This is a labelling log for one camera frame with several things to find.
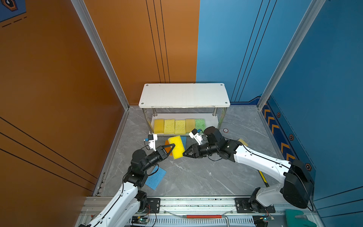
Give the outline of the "light yellow sponge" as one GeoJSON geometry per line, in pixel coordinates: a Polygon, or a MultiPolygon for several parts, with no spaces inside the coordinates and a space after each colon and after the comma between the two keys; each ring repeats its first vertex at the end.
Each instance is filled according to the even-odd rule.
{"type": "Polygon", "coordinates": [[[164,120],[164,134],[175,134],[175,119],[164,120]]]}
{"type": "Polygon", "coordinates": [[[175,134],[176,135],[186,134],[186,121],[185,120],[175,120],[175,134]]]}

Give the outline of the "thick yellow sponge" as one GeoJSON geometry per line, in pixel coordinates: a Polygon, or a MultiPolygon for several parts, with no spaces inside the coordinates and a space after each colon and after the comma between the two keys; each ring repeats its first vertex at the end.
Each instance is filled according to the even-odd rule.
{"type": "Polygon", "coordinates": [[[154,121],[154,134],[164,133],[164,119],[156,119],[154,121]]]}

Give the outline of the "dark yellow sponge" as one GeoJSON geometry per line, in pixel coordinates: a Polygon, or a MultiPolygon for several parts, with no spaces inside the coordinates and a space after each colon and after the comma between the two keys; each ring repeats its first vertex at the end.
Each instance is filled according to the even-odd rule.
{"type": "Polygon", "coordinates": [[[196,128],[195,119],[186,119],[185,128],[186,128],[186,133],[190,133],[191,131],[193,131],[196,128]]]}

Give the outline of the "green sponge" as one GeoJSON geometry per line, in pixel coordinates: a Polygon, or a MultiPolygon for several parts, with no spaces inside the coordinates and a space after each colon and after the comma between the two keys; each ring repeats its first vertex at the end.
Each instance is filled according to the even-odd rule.
{"type": "Polygon", "coordinates": [[[196,119],[195,120],[195,129],[198,131],[205,131],[207,127],[205,119],[196,119]]]}

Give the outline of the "white two-tier shelf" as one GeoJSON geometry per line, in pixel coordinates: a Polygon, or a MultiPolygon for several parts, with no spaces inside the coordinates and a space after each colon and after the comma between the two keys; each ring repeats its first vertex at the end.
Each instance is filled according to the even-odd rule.
{"type": "Polygon", "coordinates": [[[147,83],[139,101],[149,132],[157,119],[205,119],[206,126],[221,128],[230,107],[223,83],[147,83]],[[210,113],[176,113],[173,109],[212,108],[210,113]]]}

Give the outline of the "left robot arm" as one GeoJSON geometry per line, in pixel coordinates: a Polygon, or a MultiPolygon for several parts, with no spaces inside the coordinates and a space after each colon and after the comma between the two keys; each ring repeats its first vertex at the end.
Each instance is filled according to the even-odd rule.
{"type": "Polygon", "coordinates": [[[151,174],[147,171],[167,159],[175,145],[162,145],[147,155],[138,149],[132,154],[131,165],[122,179],[122,186],[105,208],[87,225],[80,227],[124,227],[132,216],[143,211],[147,203],[147,193],[141,191],[151,174]]]}

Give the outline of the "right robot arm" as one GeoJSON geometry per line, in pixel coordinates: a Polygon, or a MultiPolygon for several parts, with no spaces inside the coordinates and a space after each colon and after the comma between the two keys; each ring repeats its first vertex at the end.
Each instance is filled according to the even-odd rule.
{"type": "Polygon", "coordinates": [[[193,159],[207,158],[217,154],[221,159],[244,164],[255,168],[277,180],[269,187],[257,187],[247,202],[252,212],[268,211],[269,207],[280,203],[289,203],[300,209],[313,210],[311,195],[314,180],[303,162],[294,159],[287,161],[257,152],[240,141],[227,139],[219,129],[211,126],[204,130],[193,129],[189,136],[196,141],[183,153],[193,159]]]}

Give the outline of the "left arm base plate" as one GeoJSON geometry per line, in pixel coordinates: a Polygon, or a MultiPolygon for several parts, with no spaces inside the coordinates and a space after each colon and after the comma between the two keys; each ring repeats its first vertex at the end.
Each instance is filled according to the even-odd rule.
{"type": "Polygon", "coordinates": [[[142,203],[141,203],[141,212],[142,213],[148,213],[151,209],[156,214],[159,213],[161,206],[161,199],[160,198],[151,198],[147,197],[142,203]]]}

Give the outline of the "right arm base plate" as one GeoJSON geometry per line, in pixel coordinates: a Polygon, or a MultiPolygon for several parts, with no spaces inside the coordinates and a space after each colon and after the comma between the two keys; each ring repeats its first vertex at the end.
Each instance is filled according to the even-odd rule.
{"type": "Polygon", "coordinates": [[[235,207],[237,213],[275,213],[275,207],[273,205],[264,207],[256,200],[250,201],[249,198],[235,198],[235,207]]]}

